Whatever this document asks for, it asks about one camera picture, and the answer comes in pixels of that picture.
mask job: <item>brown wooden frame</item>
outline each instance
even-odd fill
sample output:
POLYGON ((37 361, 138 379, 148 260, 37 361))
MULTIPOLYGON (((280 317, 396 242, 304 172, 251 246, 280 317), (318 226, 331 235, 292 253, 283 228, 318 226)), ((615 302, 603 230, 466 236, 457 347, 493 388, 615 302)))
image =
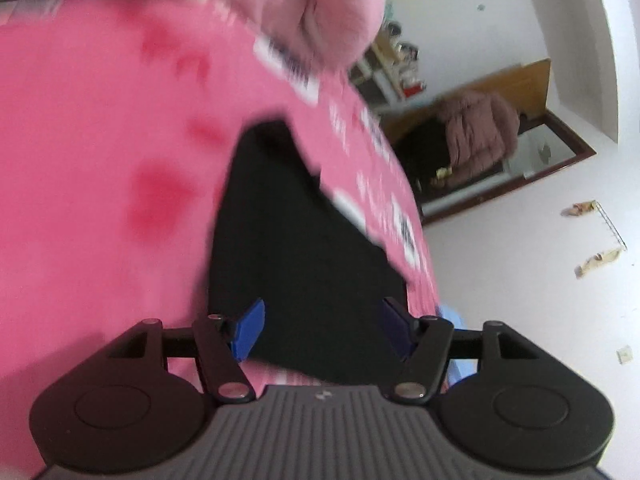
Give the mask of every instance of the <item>brown wooden frame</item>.
POLYGON ((513 180, 510 180, 509 182, 501 184, 500 186, 480 193, 477 196, 463 200, 462 202, 452 205, 451 207, 448 207, 442 211, 439 211, 427 217, 423 217, 422 225, 427 226, 445 218, 449 218, 450 216, 457 215, 458 213, 462 213, 467 209, 471 209, 472 207, 481 205, 485 202, 488 202, 489 200, 493 200, 494 198, 498 198, 499 196, 503 196, 507 193, 520 189, 527 184, 532 184, 533 182, 540 180, 541 178, 545 178, 546 176, 557 173, 560 170, 564 170, 564 168, 568 168, 569 166, 577 164, 578 162, 585 160, 590 156, 596 155, 596 151, 590 145, 582 140, 571 128, 564 124, 554 113, 550 112, 549 110, 547 110, 545 114, 538 118, 527 120, 525 131, 532 130, 537 126, 542 126, 542 124, 546 124, 546 126, 548 126, 548 128, 553 133, 555 133, 562 140, 562 142, 564 142, 576 155, 572 158, 568 158, 563 162, 560 162, 559 164, 555 164, 549 168, 546 168, 546 170, 540 171, 539 173, 529 178, 526 178, 524 176, 515 178, 513 180))

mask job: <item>blue cloth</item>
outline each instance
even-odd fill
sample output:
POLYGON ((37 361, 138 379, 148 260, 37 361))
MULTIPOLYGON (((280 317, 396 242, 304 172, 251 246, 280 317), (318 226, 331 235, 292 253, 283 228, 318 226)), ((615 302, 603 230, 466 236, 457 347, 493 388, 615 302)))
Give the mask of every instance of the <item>blue cloth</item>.
MULTIPOLYGON (((466 330, 465 321, 462 316, 447 305, 439 305, 437 307, 438 316, 443 317, 447 321, 453 323, 453 326, 459 330, 466 330)), ((449 386, 459 383, 462 379, 476 373, 476 365, 472 359, 453 359, 447 370, 447 380, 449 386)))

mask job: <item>pink blanket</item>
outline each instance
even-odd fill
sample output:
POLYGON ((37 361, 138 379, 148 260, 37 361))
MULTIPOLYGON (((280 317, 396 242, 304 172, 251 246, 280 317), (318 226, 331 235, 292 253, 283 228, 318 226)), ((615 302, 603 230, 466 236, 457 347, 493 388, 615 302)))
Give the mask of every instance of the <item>pink blanket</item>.
MULTIPOLYGON (((65 0, 0 25, 0 468, 42 462, 36 395, 140 319, 204 308, 244 126, 286 116, 325 192, 384 248, 414 316, 436 291, 414 200, 359 96, 307 75, 224 0, 65 0)), ((257 364, 266 383, 306 381, 257 364)))

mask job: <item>gray ribbed surface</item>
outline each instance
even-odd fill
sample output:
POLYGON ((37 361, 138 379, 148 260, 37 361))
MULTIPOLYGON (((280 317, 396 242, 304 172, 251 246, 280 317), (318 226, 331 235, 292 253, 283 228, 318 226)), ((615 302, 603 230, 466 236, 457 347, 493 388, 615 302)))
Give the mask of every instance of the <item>gray ribbed surface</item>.
MULTIPOLYGON (((42 480, 96 478, 52 468, 42 480)), ((259 401, 218 411, 181 455, 113 480, 532 480, 469 459, 425 410, 374 386, 271 386, 259 401)), ((592 470, 545 480, 606 480, 592 470)))

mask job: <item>pink puffer jacket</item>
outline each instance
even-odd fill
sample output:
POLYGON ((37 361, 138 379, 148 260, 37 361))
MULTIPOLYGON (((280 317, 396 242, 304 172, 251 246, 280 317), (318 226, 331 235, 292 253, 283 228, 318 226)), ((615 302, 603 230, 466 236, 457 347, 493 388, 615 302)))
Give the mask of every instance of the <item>pink puffer jacket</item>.
POLYGON ((453 170, 449 187, 488 170, 518 147, 518 113, 500 94, 466 91, 444 101, 437 118, 446 125, 453 170))

